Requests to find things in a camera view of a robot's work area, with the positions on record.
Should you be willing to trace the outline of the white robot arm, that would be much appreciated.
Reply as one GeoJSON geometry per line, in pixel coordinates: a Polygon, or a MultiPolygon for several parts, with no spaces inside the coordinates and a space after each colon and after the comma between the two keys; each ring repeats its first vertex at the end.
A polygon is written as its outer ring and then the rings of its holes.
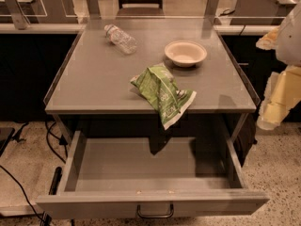
{"type": "Polygon", "coordinates": [[[257,118],[262,130],[274,130],[301,102],[301,3],[256,46],[274,50],[277,60],[287,65],[284,71],[271,73],[268,78],[257,118]]]}

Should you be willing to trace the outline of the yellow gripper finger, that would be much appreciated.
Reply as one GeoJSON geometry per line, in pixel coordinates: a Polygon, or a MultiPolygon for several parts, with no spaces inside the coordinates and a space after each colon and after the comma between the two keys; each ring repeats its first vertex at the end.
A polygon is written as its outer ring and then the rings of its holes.
{"type": "Polygon", "coordinates": [[[301,101],[301,67],[288,66],[281,73],[272,72],[261,102],[257,125],[274,130],[301,101]]]}
{"type": "Polygon", "coordinates": [[[277,48],[278,31],[279,27],[269,31],[256,42],[256,47],[262,50],[275,50],[277,48]]]}

